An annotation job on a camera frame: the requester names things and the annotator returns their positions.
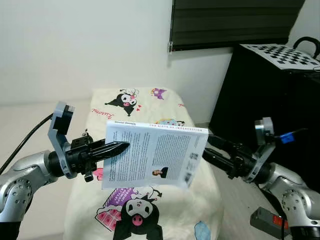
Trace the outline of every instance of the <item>blue tag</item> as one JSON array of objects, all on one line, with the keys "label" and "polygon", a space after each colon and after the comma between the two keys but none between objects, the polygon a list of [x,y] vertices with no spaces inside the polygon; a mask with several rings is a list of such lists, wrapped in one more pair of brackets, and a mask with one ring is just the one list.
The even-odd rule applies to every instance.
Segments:
[{"label": "blue tag", "polygon": [[281,141],[283,144],[287,144],[287,143],[291,143],[295,141],[294,135],[292,134],[292,132],[288,132],[286,134],[283,134],[280,136]]},{"label": "blue tag", "polygon": [[210,240],[211,239],[211,231],[208,226],[200,221],[194,226],[194,235],[196,240]]}]

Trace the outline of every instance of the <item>dark window blind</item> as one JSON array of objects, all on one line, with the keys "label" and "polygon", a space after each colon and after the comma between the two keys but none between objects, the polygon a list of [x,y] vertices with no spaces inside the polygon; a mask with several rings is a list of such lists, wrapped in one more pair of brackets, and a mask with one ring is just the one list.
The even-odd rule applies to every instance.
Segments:
[{"label": "dark window blind", "polygon": [[173,0],[172,51],[285,44],[305,0]]}]

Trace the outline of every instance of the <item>cartoon print bedsheet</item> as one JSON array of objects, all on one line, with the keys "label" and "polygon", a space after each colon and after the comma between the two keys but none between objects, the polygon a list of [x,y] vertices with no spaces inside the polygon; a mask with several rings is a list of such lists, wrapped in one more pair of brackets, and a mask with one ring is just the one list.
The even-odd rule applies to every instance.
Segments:
[{"label": "cartoon print bedsheet", "polygon": [[[86,130],[105,138],[106,121],[194,126],[181,98],[164,87],[97,89]],[[189,188],[172,185],[101,190],[103,163],[95,179],[74,180],[64,240],[215,240],[223,218],[217,182],[203,159]]]}]

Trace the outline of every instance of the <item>black cabinet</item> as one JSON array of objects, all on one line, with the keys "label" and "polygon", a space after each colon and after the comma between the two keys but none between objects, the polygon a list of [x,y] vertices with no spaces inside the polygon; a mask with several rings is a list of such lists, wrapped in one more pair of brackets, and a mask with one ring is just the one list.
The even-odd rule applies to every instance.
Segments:
[{"label": "black cabinet", "polygon": [[234,49],[209,128],[216,135],[258,147],[255,120],[271,117],[276,135],[308,128],[279,144],[268,159],[297,172],[320,192],[320,73],[280,70],[258,54]]}]

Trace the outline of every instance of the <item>book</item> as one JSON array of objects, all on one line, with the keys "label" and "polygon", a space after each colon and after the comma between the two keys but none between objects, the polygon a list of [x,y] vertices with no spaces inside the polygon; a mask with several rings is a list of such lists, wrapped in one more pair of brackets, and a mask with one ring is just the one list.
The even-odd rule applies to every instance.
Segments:
[{"label": "book", "polygon": [[149,185],[190,186],[208,140],[208,129],[107,121],[105,142],[129,142],[104,160],[102,189]]}]

